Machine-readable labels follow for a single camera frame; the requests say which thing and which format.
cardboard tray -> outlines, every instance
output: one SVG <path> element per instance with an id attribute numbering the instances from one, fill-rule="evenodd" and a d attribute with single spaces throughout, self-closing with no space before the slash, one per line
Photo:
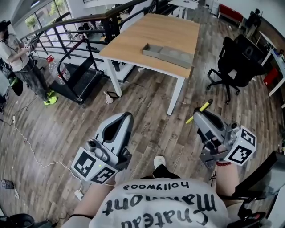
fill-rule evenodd
<path id="1" fill-rule="evenodd" d="M 163 47 L 159 52 L 159 59 L 187 69 L 191 67 L 193 58 L 192 54 L 167 46 Z"/>
<path id="2" fill-rule="evenodd" d="M 161 49 L 161 46 L 146 44 L 142 49 L 142 54 L 158 58 Z"/>

bracelet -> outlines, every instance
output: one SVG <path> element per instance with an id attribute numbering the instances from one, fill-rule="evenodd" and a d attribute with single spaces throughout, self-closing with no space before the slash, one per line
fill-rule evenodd
<path id="1" fill-rule="evenodd" d="M 230 165 L 230 164 L 231 164 L 231 162 L 225 162 L 225 163 L 217 162 L 217 163 L 216 163 L 217 166 L 228 166 L 228 165 Z"/>
<path id="2" fill-rule="evenodd" d="M 106 185 L 106 186 L 110 186 L 110 187 L 115 186 L 115 184 L 116 184 L 116 181 L 114 181 L 114 184 L 104 183 L 104 185 Z"/>

wooden table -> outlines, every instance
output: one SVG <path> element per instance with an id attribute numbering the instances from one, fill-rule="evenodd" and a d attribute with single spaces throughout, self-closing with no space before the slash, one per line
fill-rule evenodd
<path id="1" fill-rule="evenodd" d="M 179 18 L 182 18 L 183 10 L 185 9 L 184 19 L 187 19 L 188 9 L 198 8 L 198 2 L 193 2 L 192 0 L 173 0 L 168 4 L 179 6 Z"/>
<path id="2" fill-rule="evenodd" d="M 171 115 L 185 78 L 189 78 L 191 67 L 186 69 L 157 58 L 143 55 L 143 47 L 152 45 L 169 46 L 195 54 L 199 24 L 189 20 L 157 14 L 147 14 L 112 40 L 100 53 L 107 65 L 118 96 L 122 91 L 111 60 L 144 67 L 177 78 L 177 83 L 167 111 Z"/>

forearm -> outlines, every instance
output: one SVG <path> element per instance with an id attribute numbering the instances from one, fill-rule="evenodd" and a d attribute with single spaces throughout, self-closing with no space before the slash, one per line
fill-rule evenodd
<path id="1" fill-rule="evenodd" d="M 13 63 L 14 61 L 20 59 L 23 55 L 25 55 L 29 50 L 28 49 L 23 49 L 21 50 L 19 53 L 17 53 L 16 55 L 13 55 L 11 57 L 8 58 L 8 61 L 10 63 Z"/>
<path id="2" fill-rule="evenodd" d="M 74 214 L 94 217 L 113 186 L 91 184 L 83 199 L 74 210 Z"/>
<path id="3" fill-rule="evenodd" d="M 238 184 L 239 177 L 235 164 L 217 167 L 216 193 L 218 195 L 231 196 L 235 192 Z M 226 200 L 224 202 L 226 206 L 238 203 L 238 201 L 235 200 Z"/>

black cap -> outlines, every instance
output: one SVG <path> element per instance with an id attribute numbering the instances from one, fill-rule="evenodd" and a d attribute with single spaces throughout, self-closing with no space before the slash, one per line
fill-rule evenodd
<path id="1" fill-rule="evenodd" d="M 2 31 L 5 31 L 7 29 L 7 27 L 11 24 L 11 22 L 8 20 L 8 21 L 1 21 L 0 22 L 0 32 Z"/>

